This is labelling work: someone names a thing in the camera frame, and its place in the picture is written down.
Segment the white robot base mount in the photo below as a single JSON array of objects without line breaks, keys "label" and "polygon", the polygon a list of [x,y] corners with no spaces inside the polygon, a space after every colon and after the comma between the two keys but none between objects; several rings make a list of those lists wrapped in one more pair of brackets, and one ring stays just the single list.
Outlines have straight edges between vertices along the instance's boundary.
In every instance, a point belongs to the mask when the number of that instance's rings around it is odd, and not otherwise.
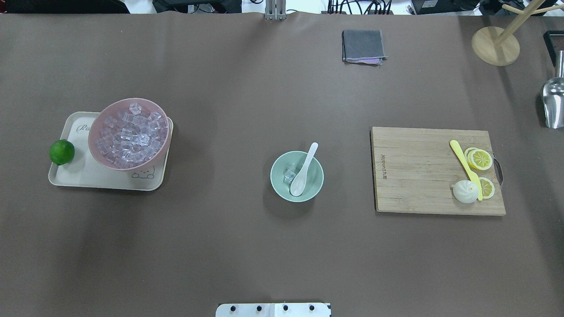
[{"label": "white robot base mount", "polygon": [[330,303],[224,303],[217,307],[216,317],[331,317]]}]

